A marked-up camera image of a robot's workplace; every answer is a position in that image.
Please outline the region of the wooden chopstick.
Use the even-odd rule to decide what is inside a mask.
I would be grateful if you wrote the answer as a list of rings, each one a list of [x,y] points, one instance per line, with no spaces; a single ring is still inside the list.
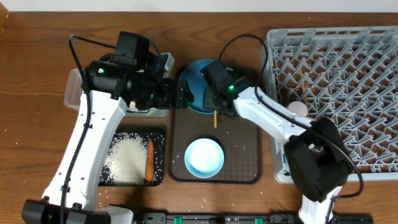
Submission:
[[[214,128],[217,128],[217,110],[213,112]]]
[[[300,69],[300,75],[302,78],[304,78],[302,69]],[[305,95],[305,93],[306,93],[305,81],[303,81],[303,83],[302,83],[302,92],[303,92],[303,99],[304,99],[305,106],[308,107],[307,96]]]

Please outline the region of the dark blue plate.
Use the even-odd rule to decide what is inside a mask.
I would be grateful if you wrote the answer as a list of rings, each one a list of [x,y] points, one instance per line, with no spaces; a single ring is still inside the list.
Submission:
[[[203,98],[205,90],[208,86],[206,80],[203,78],[200,70],[205,66],[213,63],[215,59],[204,58],[196,60],[191,64],[187,65],[181,72],[179,80],[186,80],[191,93],[193,94],[194,101],[189,108],[197,113],[201,114],[212,114],[212,110],[205,109],[203,107]]]

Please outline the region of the light blue bowl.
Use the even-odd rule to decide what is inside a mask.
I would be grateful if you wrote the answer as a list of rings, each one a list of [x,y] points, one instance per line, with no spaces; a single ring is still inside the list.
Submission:
[[[223,148],[213,139],[196,139],[186,148],[184,163],[189,173],[195,177],[201,179],[213,177],[224,165]]]

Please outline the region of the orange carrot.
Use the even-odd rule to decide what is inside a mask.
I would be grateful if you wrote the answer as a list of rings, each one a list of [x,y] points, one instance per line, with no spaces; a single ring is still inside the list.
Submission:
[[[146,159],[146,171],[145,180],[146,182],[152,182],[154,179],[154,143],[150,139],[147,147],[147,159]]]

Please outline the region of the pink plastic cup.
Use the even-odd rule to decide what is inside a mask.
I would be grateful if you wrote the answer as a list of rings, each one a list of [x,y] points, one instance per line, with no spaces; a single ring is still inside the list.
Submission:
[[[288,106],[287,109],[291,112],[298,114],[300,116],[307,117],[308,116],[308,108],[307,105],[301,101],[293,101]]]

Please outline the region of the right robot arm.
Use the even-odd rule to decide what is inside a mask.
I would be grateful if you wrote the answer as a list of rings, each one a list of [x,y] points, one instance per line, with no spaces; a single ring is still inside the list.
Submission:
[[[205,108],[247,119],[283,145],[291,178],[303,195],[301,221],[330,223],[342,186],[356,168],[333,122],[300,116],[257,85],[248,85],[245,78],[206,82]]]

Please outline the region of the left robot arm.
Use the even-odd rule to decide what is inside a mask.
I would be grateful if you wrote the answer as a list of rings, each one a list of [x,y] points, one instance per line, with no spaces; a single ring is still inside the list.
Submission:
[[[130,104],[186,108],[194,101],[188,83],[165,76],[168,57],[148,38],[119,33],[111,53],[80,67],[79,114],[63,159],[40,200],[27,200],[26,223],[133,223],[134,212],[119,205],[97,208],[98,181],[111,140]]]

